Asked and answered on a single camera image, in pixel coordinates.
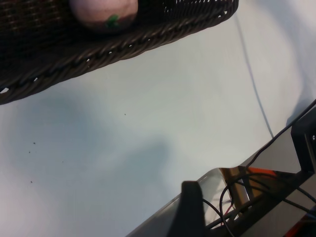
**wicker basket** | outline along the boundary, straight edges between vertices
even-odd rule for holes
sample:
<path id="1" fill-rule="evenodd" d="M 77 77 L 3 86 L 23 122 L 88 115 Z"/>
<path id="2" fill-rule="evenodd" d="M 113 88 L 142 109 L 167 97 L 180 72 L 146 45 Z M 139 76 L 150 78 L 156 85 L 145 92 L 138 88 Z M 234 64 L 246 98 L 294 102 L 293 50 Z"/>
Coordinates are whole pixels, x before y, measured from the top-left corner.
<path id="1" fill-rule="evenodd" d="M 0 104 L 218 25 L 237 8 L 238 0 L 139 0 L 132 27 L 100 36 L 68 0 L 1 0 Z"/>

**white table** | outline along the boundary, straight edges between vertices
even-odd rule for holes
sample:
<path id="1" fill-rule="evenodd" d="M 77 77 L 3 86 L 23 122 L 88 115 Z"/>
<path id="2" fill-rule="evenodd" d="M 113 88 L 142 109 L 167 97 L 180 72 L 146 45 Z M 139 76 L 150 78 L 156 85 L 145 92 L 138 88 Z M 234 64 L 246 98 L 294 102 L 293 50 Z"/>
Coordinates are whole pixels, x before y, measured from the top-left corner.
<path id="1" fill-rule="evenodd" d="M 125 236 L 182 181 L 242 163 L 316 97 L 315 8 L 241 0 L 219 26 L 1 106 L 0 236 Z"/>

